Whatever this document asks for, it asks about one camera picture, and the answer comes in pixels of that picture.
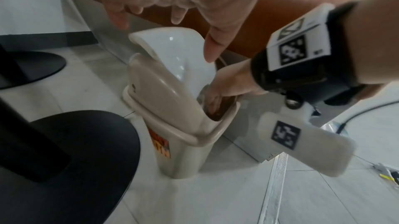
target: sticker on trash can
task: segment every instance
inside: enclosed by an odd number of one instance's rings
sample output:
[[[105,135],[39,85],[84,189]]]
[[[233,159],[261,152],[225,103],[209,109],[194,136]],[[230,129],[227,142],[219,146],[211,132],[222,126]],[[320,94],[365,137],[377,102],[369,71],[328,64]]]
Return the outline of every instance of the sticker on trash can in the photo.
[[[150,132],[151,140],[153,141],[154,148],[164,155],[167,158],[170,158],[170,150],[169,150],[169,142],[164,138],[160,137],[157,133],[155,133],[152,129],[148,128],[148,132]]]

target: black baseboard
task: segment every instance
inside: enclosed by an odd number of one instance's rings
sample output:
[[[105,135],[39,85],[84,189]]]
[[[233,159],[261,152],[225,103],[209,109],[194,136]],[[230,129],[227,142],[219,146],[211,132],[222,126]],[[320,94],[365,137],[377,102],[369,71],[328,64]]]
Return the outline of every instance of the black baseboard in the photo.
[[[8,52],[98,44],[91,31],[2,35],[0,45]]]

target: white paper tag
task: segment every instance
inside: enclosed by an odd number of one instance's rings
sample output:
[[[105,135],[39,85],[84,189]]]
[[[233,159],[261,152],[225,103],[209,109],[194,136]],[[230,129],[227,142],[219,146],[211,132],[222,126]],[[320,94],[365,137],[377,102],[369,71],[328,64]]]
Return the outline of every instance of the white paper tag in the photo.
[[[267,48],[272,47],[277,43],[280,44],[281,42],[288,40],[291,37],[294,37],[312,27],[326,23],[328,13],[334,8],[334,5],[331,3],[323,3],[297,20],[275,31],[270,36]]]
[[[326,24],[297,33],[289,39],[282,39],[280,43],[267,48],[269,71],[326,55],[331,55]]]

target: round black base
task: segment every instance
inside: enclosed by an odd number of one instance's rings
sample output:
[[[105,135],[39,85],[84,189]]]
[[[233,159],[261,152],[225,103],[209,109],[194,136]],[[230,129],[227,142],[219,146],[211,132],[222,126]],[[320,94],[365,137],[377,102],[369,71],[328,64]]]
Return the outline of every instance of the round black base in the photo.
[[[8,73],[11,76],[0,72],[0,90],[44,79],[61,71],[67,64],[63,57],[48,52],[8,52],[5,57],[11,57],[20,71],[12,70]]]
[[[104,223],[138,166],[140,141],[134,127],[103,111],[62,113],[32,125],[71,155],[72,161],[43,183],[0,168],[0,222]]]

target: white wall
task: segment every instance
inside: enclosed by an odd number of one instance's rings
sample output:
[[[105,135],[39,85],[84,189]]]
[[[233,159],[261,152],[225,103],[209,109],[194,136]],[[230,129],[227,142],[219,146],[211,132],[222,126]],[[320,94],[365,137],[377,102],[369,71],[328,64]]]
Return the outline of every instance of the white wall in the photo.
[[[89,30],[71,0],[0,0],[0,35]]]

